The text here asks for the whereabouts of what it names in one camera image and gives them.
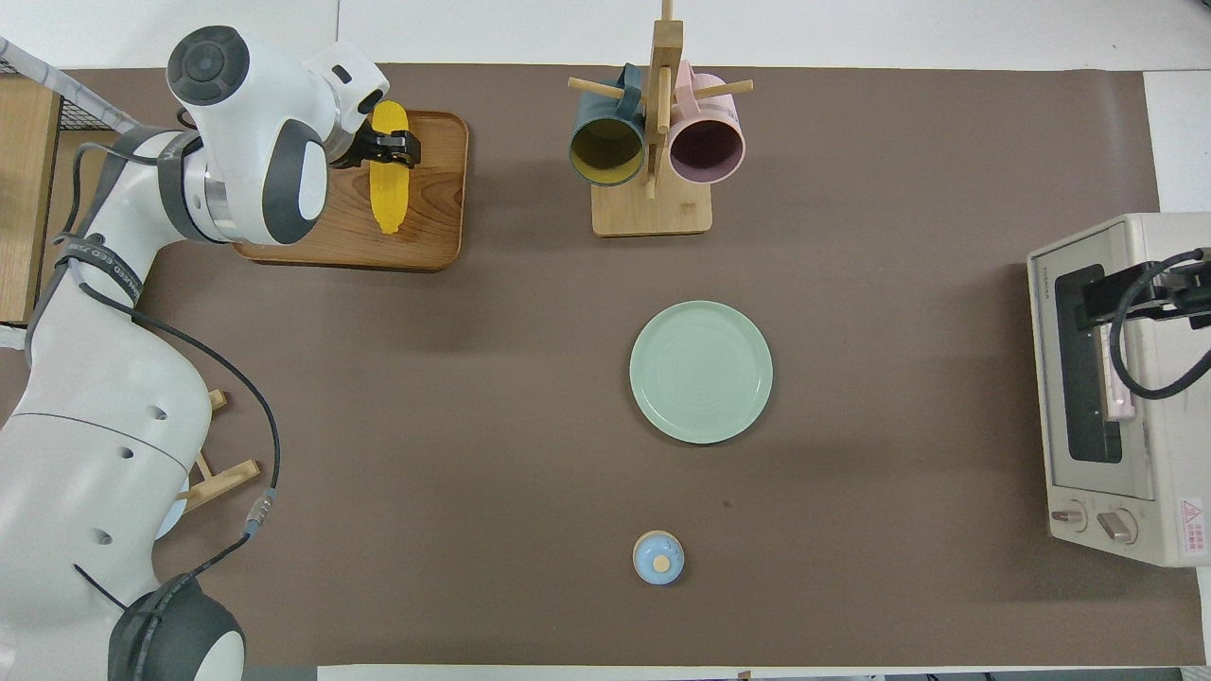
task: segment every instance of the plate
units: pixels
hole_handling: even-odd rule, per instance
[[[631,350],[631,391],[665,434],[721,442],[752,425],[774,383],[761,331],[712,301],[678,303],[643,327]]]

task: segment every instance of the table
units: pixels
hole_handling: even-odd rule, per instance
[[[758,90],[714,227],[606,241],[563,82],[607,69],[386,70],[471,128],[458,262],[182,244],[144,296],[279,413],[281,502],[203,578],[249,663],[1203,663],[1192,571],[1046,537],[1022,263],[1157,208],[1140,74],[719,69]],[[171,120],[157,71],[85,75]],[[626,383],[643,324],[693,298],[748,315],[775,364],[762,418],[710,448],[659,434]],[[22,372],[0,356],[0,406]],[[256,405],[229,410],[212,462],[263,458]],[[230,539],[256,493],[184,519],[160,573]],[[655,527],[689,557],[673,588],[629,565]]]

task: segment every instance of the wooden tray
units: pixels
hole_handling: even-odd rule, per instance
[[[463,245],[467,130],[447,111],[408,111],[420,139],[421,164],[412,170],[408,214],[395,234],[383,234],[371,213],[367,165],[333,171],[328,205],[310,234],[291,246],[236,244],[241,256],[265,264],[437,271]]]

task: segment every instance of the wooden mug rack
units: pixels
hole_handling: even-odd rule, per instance
[[[592,187],[593,233],[597,236],[701,234],[711,229],[711,185],[682,179],[668,162],[673,76],[681,64],[684,44],[684,23],[673,19],[672,13],[672,0],[661,0],[660,18],[652,33],[647,87],[639,99],[648,107],[645,170],[619,187]],[[568,87],[615,99],[622,97],[621,88],[579,78],[569,78]],[[695,90],[694,98],[740,95],[752,88],[752,80],[725,82]],[[653,93],[655,111],[650,105]]]

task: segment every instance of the oven knob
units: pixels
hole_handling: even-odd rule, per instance
[[[1140,536],[1140,526],[1131,511],[1126,509],[1100,513],[1097,514],[1097,523],[1115,544],[1135,544]]]
[[[1085,515],[1085,507],[1077,499],[1073,499],[1068,508],[1063,510],[1051,511],[1051,520],[1067,523],[1077,532],[1084,532],[1089,526],[1089,517]]]

